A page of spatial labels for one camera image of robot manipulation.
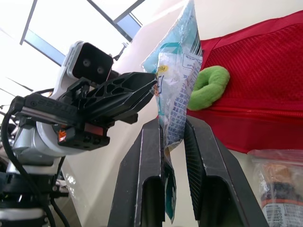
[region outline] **bottle label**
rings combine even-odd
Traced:
[[[262,209],[270,226],[301,227],[303,226],[303,204],[268,203]]]

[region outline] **zipper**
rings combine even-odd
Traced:
[[[253,118],[258,120],[271,120],[275,122],[303,123],[303,112],[299,111],[276,111],[276,110],[254,110],[235,107],[209,107],[203,111],[214,115]]]
[[[271,116],[274,115],[274,116],[282,116],[282,117],[303,118],[303,112],[295,112],[295,111],[252,110],[252,109],[234,108],[234,107],[210,107],[209,109],[216,111],[238,112],[238,113],[256,114],[256,115],[271,115]]]

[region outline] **barcode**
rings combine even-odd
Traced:
[[[277,205],[269,205],[266,207],[267,221],[272,227],[281,227],[283,224],[281,208]]]
[[[200,37],[199,37],[198,31],[196,33],[196,37],[195,37],[194,43],[190,49],[190,52],[195,55],[202,56],[202,49],[201,49],[201,43],[200,43]]]
[[[303,207],[295,204],[284,204],[287,226],[300,227],[303,225]]]

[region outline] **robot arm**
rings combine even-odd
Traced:
[[[137,122],[138,111],[153,96],[155,75],[132,72],[108,79],[115,74],[112,64],[112,57],[98,48],[77,42],[65,57],[50,98],[33,93],[12,101],[1,129],[11,160],[0,175],[3,227],[47,225],[44,212],[55,226],[48,205],[64,196],[55,187],[61,157],[108,145],[107,130],[115,121]],[[20,117],[20,124],[11,149],[5,121],[12,114]]]

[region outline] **screw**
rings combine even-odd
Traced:
[[[89,67],[89,66],[90,66],[90,61],[89,61],[88,59],[84,59],[83,65],[84,65],[85,67]]]
[[[30,104],[31,104],[31,106],[37,106],[37,102],[35,102],[35,101],[31,101]]]
[[[88,143],[88,142],[90,142],[90,140],[91,140],[91,136],[86,135],[86,136],[84,136],[83,142]]]
[[[98,74],[104,73],[104,69],[102,67],[98,67],[97,69]]]

